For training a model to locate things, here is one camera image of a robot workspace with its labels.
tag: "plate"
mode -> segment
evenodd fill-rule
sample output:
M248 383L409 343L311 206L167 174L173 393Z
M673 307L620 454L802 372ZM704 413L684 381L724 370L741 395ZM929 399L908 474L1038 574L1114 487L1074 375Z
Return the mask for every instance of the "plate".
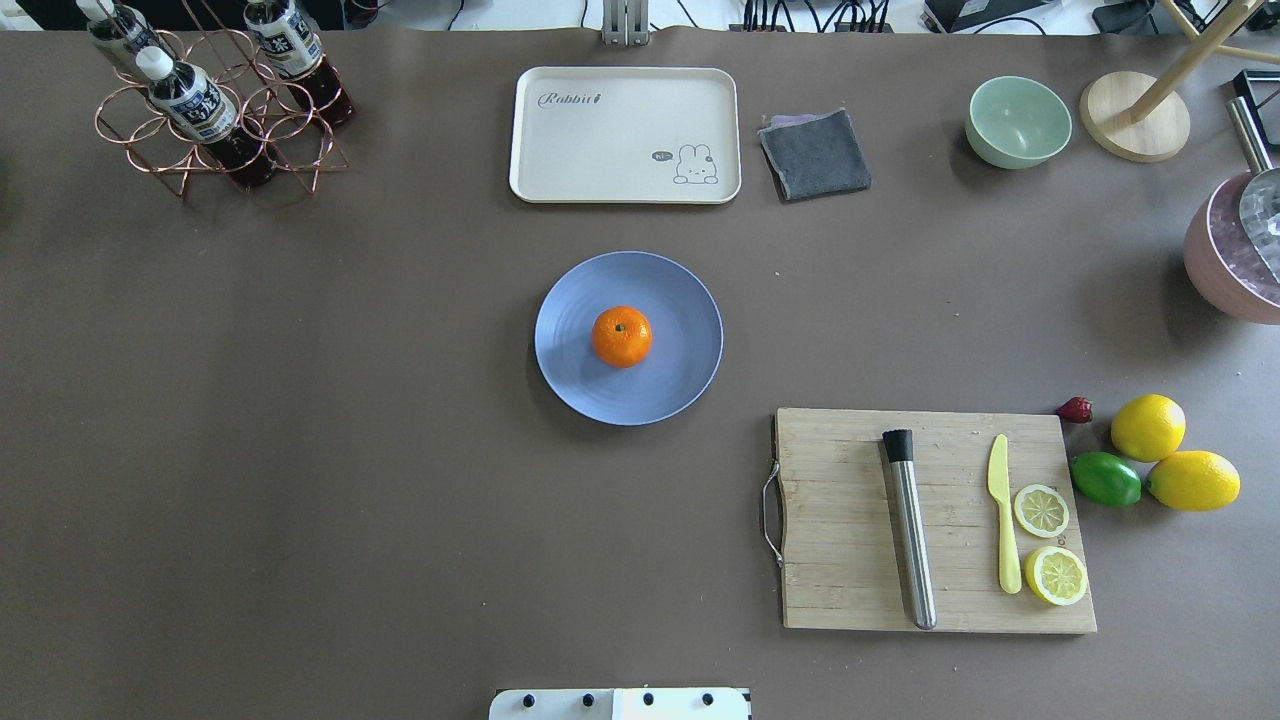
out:
M649 319L653 346L631 368L591 350L600 313L630 305ZM689 407L712 383L724 347L716 300L696 275L662 255L598 255L564 273L538 311L534 350L556 395L612 425L645 425Z
M728 202L737 87L716 68L556 68L516 83L512 192L527 202Z

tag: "blue plate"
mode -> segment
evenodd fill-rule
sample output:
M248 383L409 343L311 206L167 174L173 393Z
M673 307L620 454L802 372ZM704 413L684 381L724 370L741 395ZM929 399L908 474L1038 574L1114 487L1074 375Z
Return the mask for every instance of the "blue plate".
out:
M649 355L611 368L591 350L600 313L630 305L653 328ZM534 350L556 395L588 418L645 425L689 407L712 384L724 347L716 300L696 275L662 255L598 255L564 273L538 311Z

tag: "wooden round base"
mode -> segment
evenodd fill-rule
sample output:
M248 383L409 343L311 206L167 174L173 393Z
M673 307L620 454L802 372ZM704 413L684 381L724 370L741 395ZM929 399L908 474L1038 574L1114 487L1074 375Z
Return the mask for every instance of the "wooden round base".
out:
M1156 78L1134 72L1110 73L1093 81L1080 96L1080 122L1110 152L1134 163L1158 163L1178 154L1192 132L1187 104L1170 92L1149 115L1134 122L1129 108Z

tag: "metal scoop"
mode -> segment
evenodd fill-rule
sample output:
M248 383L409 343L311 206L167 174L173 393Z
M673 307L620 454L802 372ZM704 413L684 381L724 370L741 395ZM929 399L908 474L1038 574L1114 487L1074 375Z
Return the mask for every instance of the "metal scoop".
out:
M1262 135L1244 97L1228 102L1226 113L1231 117L1235 135L1244 149L1244 159L1253 172L1253 178L1240 193L1240 224L1267 269L1280 282L1280 169L1271 164L1271 156L1262 145Z

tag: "black muddler tip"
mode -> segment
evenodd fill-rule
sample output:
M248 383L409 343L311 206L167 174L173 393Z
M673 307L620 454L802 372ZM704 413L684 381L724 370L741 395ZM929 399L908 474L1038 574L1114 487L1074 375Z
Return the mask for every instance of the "black muddler tip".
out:
M884 452L890 462L911 461L911 430L888 430L884 433Z

